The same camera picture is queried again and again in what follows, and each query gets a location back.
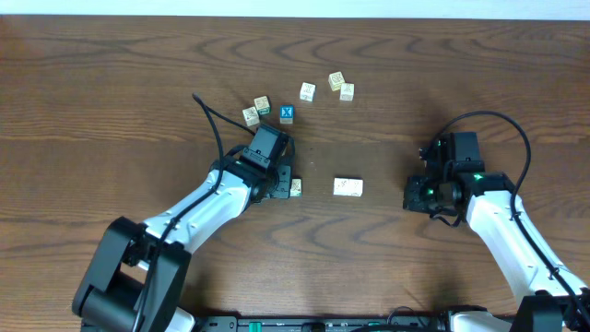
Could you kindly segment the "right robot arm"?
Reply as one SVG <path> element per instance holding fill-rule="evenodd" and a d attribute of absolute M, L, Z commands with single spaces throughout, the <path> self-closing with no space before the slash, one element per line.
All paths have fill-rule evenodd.
<path fill-rule="evenodd" d="M 586 331 L 589 287 L 552 251 L 502 172 L 463 172 L 451 180 L 410 176 L 403 207 L 433 219 L 457 216 L 491 252 L 518 305 L 512 322 L 481 310 L 451 313 L 452 331 Z"/>

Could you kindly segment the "wooden block green edge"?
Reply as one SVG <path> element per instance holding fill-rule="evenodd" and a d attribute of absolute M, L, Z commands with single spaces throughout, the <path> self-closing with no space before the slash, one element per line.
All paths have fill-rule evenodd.
<path fill-rule="evenodd" d="M 299 197 L 302 195 L 302 179 L 293 178 L 291 180 L 289 195 L 291 197 Z"/>

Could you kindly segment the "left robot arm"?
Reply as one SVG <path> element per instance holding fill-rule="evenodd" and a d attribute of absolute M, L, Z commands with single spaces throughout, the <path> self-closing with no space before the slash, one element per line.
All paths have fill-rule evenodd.
<path fill-rule="evenodd" d="M 291 163 L 261 171 L 232 157 L 175 206 L 135 223 L 113 221 L 100 240 L 72 301 L 86 331 L 191 331 L 179 305 L 193 253 L 251 204 L 287 199 Z"/>

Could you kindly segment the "wooden block yellow violin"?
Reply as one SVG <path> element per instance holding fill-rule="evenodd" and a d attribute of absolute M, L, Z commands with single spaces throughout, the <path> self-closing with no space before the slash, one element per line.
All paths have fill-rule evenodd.
<path fill-rule="evenodd" d="M 335 178 L 333 186 L 333 194 L 335 196 L 348 196 L 348 178 Z"/>

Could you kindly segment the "wooden block green L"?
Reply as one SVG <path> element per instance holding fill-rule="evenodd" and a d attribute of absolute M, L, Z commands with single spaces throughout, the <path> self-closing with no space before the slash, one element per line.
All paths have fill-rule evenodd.
<path fill-rule="evenodd" d="M 347 189 L 350 196 L 362 196 L 363 181 L 361 179 L 348 179 Z"/>

